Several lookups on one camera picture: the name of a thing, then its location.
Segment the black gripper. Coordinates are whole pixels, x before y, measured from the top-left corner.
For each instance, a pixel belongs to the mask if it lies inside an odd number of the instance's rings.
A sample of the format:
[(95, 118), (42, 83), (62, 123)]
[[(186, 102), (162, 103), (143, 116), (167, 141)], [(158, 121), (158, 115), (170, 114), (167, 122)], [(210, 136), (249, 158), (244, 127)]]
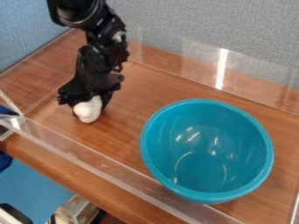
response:
[(58, 102), (69, 104), (73, 115), (75, 106), (89, 102), (94, 96), (101, 96), (102, 109), (106, 109), (114, 93), (122, 88), (125, 76), (114, 73), (118, 66), (115, 54), (106, 54), (93, 45), (79, 49), (74, 78), (59, 88)]

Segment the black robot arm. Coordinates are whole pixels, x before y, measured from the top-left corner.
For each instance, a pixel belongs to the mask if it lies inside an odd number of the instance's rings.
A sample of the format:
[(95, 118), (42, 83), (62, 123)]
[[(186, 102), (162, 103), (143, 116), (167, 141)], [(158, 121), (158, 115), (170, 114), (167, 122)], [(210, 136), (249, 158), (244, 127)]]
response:
[(127, 26), (107, 0), (47, 0), (51, 20), (86, 32), (74, 78), (59, 89), (59, 104), (70, 105), (85, 123), (94, 123), (122, 88), (127, 62)]

